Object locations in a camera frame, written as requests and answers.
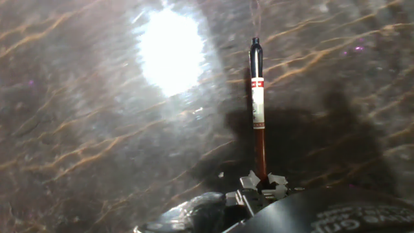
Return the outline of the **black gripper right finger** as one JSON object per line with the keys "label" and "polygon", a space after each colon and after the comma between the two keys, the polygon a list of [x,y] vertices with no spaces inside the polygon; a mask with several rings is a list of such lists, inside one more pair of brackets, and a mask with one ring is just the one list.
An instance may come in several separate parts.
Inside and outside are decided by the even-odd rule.
{"label": "black gripper right finger", "polygon": [[268,174],[261,193],[268,199],[279,200],[287,195],[288,181],[284,176]]}

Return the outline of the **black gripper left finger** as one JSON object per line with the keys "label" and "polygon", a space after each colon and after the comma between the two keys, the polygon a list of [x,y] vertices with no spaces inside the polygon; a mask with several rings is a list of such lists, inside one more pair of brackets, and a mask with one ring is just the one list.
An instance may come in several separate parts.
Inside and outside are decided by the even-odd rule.
{"label": "black gripper left finger", "polygon": [[269,205],[268,200],[259,193],[257,187],[261,180],[252,170],[239,180],[242,188],[226,194],[226,207],[242,208],[249,217],[253,217]]}

